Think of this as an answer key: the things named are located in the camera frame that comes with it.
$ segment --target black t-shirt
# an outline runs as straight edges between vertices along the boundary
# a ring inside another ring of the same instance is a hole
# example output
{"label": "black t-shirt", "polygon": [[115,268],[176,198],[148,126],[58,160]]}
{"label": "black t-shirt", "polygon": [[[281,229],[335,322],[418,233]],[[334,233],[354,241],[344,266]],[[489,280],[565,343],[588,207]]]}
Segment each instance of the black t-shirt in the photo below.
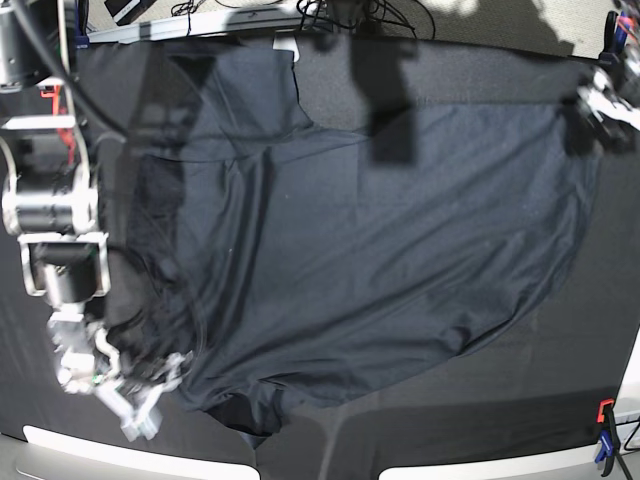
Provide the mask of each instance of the black t-shirt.
{"label": "black t-shirt", "polygon": [[305,115],[289,52],[165,52],[190,88],[140,163],[127,241],[147,335],[200,353],[186,408],[274,433],[300,402],[482,346],[566,277],[598,161],[565,151],[557,106],[429,106],[364,135]]}

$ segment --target red clamp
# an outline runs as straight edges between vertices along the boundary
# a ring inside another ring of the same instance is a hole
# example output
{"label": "red clamp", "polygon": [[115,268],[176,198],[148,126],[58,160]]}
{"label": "red clamp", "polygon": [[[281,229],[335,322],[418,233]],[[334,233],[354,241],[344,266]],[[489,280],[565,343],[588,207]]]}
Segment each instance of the red clamp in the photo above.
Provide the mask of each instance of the red clamp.
{"label": "red clamp", "polygon": [[604,423],[604,407],[607,405],[612,405],[615,403],[613,398],[608,398],[607,400],[603,400],[600,402],[600,408],[598,408],[598,423]]}

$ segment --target floor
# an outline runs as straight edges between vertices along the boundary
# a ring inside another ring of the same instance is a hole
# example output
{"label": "floor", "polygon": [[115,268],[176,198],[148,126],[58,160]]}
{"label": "floor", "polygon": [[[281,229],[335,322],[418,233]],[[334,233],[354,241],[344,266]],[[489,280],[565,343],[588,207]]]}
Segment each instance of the floor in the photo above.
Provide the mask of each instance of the floor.
{"label": "floor", "polygon": [[[171,7],[182,1],[157,0],[137,21],[170,17]],[[271,1],[204,0],[198,11],[250,8]],[[414,24],[418,36],[429,38],[432,33],[429,19],[415,1],[390,0]],[[607,12],[614,8],[613,0],[419,1],[433,13],[438,40],[591,58],[597,57],[602,50],[604,21]],[[104,0],[90,0],[90,4],[91,25],[98,30],[115,27]]]}

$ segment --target blue clamp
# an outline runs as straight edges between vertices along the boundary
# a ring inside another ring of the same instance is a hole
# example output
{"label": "blue clamp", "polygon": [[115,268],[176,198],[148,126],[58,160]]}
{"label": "blue clamp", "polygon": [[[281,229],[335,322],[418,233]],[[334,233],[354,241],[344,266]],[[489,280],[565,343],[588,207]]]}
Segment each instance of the blue clamp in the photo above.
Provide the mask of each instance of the blue clamp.
{"label": "blue clamp", "polygon": [[602,445],[598,455],[596,456],[596,463],[600,463],[605,458],[609,458],[613,456],[613,442],[611,441],[611,436],[609,432],[603,430],[600,432],[600,444]]}

